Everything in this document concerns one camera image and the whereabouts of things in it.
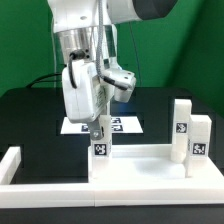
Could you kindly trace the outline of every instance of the cable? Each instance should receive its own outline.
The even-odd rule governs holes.
[[[55,74],[48,74],[48,75],[44,75],[44,76],[41,76],[37,79],[35,79],[33,82],[29,83],[26,88],[32,88],[32,86],[38,82],[41,82],[43,79],[47,79],[47,78],[50,78],[50,77],[56,77],[56,76],[61,76],[61,73],[55,73]]]
[[[99,26],[98,26],[98,44],[96,49],[96,71],[98,76],[103,79],[105,82],[116,86],[121,90],[127,90],[129,88],[128,84],[115,81],[107,76],[104,76],[101,72],[100,60],[102,54],[102,44],[103,44],[103,2],[98,0],[98,13],[99,13]]]
[[[100,78],[104,79],[101,72],[100,57],[102,54],[102,43],[103,43],[103,4],[102,0],[98,0],[98,13],[99,13],[99,26],[98,26],[98,44],[96,49],[96,71]]]
[[[140,61],[139,61],[138,50],[137,50],[137,46],[136,46],[136,42],[135,42],[135,38],[134,38],[134,33],[133,33],[131,22],[129,22],[129,29],[130,29],[130,34],[131,34],[131,38],[132,38],[132,42],[133,42],[133,46],[134,46],[134,51],[135,51],[135,58],[136,58],[136,62],[137,62],[139,82],[140,82],[140,86],[142,86]]]
[[[56,46],[55,46],[55,39],[54,39],[54,17],[51,20],[51,40],[52,40],[52,49],[53,49],[53,57],[54,57],[54,73],[57,73],[57,54],[56,54]]]

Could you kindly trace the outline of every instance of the black table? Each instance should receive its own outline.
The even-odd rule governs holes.
[[[193,114],[212,119],[210,158],[222,170],[224,119],[184,89],[136,88],[128,104],[113,101],[113,116],[137,116],[144,130],[144,134],[114,134],[113,144],[171,143],[175,98],[191,99]],[[64,116],[61,89],[13,89],[0,98],[0,158],[9,146],[22,148],[12,184],[88,181],[89,136],[61,135]],[[224,206],[3,209],[0,223],[224,223]]]

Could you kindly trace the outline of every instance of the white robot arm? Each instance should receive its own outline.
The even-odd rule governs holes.
[[[177,0],[48,0],[63,58],[63,92],[69,120],[91,129],[108,102],[127,102],[134,74],[117,64],[115,23],[164,17]]]

